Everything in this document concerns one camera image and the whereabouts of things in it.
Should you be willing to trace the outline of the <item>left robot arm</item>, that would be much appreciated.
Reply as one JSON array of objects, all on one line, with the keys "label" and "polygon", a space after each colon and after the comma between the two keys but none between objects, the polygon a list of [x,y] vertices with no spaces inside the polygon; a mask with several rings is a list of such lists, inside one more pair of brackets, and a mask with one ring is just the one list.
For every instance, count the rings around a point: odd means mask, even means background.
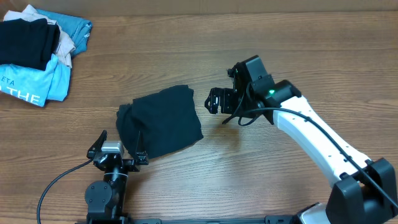
[{"label": "left robot arm", "polygon": [[128,213],[123,212],[127,181],[130,172],[139,172],[141,166],[148,165],[145,151],[136,150],[131,158],[124,158],[121,141],[107,140],[103,131],[87,152],[87,158],[104,172],[103,180],[91,183],[85,191],[88,205],[86,223],[132,223]]}]

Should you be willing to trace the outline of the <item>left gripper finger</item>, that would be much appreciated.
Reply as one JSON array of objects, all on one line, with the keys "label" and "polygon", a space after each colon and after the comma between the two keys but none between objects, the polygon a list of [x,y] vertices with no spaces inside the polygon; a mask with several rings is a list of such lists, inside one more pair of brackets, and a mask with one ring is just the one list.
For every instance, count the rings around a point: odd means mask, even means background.
[{"label": "left gripper finger", "polygon": [[136,139],[136,146],[135,146],[135,152],[137,156],[144,155],[146,153],[145,147],[144,147],[144,140],[141,131],[138,132],[137,139]]},{"label": "left gripper finger", "polygon": [[103,132],[100,134],[100,136],[98,137],[98,139],[93,143],[93,145],[88,149],[88,152],[96,152],[99,151],[103,145],[103,143],[105,142],[105,140],[107,139],[107,130],[103,130]]}]

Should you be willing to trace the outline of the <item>dark teal t-shirt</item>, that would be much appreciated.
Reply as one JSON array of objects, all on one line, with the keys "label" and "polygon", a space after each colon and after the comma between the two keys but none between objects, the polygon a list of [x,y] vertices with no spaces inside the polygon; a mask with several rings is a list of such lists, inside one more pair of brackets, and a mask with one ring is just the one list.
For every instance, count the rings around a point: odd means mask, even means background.
[{"label": "dark teal t-shirt", "polygon": [[150,159],[202,140],[193,95],[194,91],[188,85],[175,85],[120,105],[116,128],[128,153],[134,154],[139,131]]}]

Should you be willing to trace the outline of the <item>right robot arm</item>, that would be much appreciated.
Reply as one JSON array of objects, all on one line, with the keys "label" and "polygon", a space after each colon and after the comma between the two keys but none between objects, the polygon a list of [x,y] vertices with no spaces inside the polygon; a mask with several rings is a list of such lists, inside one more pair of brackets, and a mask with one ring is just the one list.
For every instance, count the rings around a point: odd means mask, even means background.
[{"label": "right robot arm", "polygon": [[394,167],[350,146],[310,106],[288,80],[275,82],[257,55],[228,70],[232,88],[212,88],[205,101],[211,114],[249,119],[264,116],[288,134],[316,163],[331,187],[327,203],[314,203],[295,215],[268,215],[265,223],[385,223],[397,216]]}]

